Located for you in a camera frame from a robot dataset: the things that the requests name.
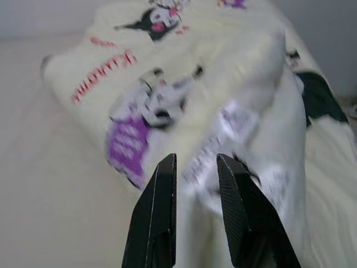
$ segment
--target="white bedsheet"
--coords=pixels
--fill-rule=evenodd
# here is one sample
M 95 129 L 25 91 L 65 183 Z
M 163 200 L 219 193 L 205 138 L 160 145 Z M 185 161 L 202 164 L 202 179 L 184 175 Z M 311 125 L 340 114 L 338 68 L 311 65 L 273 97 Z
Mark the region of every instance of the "white bedsheet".
M 120 266 L 133 202 L 41 86 L 42 58 L 80 38 L 0 43 L 1 268 Z

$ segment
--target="red text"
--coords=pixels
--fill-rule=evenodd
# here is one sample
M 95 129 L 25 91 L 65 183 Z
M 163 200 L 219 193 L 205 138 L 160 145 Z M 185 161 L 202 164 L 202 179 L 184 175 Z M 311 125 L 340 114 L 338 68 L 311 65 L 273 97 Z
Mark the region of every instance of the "red text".
M 86 78 L 74 90 L 74 93 L 71 96 L 72 102 L 74 104 L 80 103 L 81 99 L 86 96 L 101 79 L 107 77 L 109 72 L 115 71 L 119 67 L 126 69 L 128 66 L 131 66 L 136 62 L 137 59 L 130 50 L 126 50 L 124 54 L 115 54 L 87 74 Z

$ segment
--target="purple patch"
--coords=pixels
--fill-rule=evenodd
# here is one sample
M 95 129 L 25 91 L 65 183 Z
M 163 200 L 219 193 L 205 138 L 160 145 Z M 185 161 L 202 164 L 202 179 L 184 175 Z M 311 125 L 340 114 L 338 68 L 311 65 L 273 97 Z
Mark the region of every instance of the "purple patch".
M 114 121 L 108 131 L 108 162 L 119 172 L 125 173 L 139 189 L 146 185 L 141 162 L 148 149 L 149 133 L 150 128 L 144 124 L 142 118 Z
M 241 9 L 246 9 L 246 7 L 244 6 L 244 2 L 245 0 L 223 0 L 222 1 L 224 6 L 226 7 L 233 7 L 233 8 L 241 8 Z

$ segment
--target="kuromi character print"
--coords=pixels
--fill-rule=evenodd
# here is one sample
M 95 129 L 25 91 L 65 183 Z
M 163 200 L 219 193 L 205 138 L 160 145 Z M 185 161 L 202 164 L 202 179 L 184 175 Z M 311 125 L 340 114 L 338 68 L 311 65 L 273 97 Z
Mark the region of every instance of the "kuromi character print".
M 218 6 L 246 9 L 244 2 L 245 0 L 219 0 Z
M 179 13 L 182 11 L 180 1 L 151 1 L 154 7 L 146 10 L 140 20 L 114 29 L 127 28 L 147 32 L 153 41 L 162 39 L 175 29 L 181 22 Z
M 137 188 L 146 182 L 143 165 L 150 143 L 160 140 L 184 114 L 189 93 L 203 75 L 203 68 L 174 83 L 166 83 L 163 70 L 155 68 L 142 75 L 127 96 L 110 109 L 107 159 Z

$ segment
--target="white blanket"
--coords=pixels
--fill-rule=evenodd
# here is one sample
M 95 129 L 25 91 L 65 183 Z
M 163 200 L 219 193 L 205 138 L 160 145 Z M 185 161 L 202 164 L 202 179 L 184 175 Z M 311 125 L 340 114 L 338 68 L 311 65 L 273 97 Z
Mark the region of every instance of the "white blanket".
M 268 2 L 254 0 L 120 2 L 97 13 L 80 45 L 46 62 L 46 84 L 129 191 L 138 195 L 131 184 L 143 189 L 156 164 L 177 153 L 177 267 L 207 267 L 206 240 L 223 224 L 212 194 L 217 152 L 258 173 L 307 262 L 305 115 L 286 50 L 298 51 L 298 68 L 319 70 L 285 25 Z M 195 219 L 196 209 L 218 223 Z M 223 236 L 214 241 L 212 252 L 226 246 Z M 210 265 L 230 267 L 227 254 L 213 254 Z

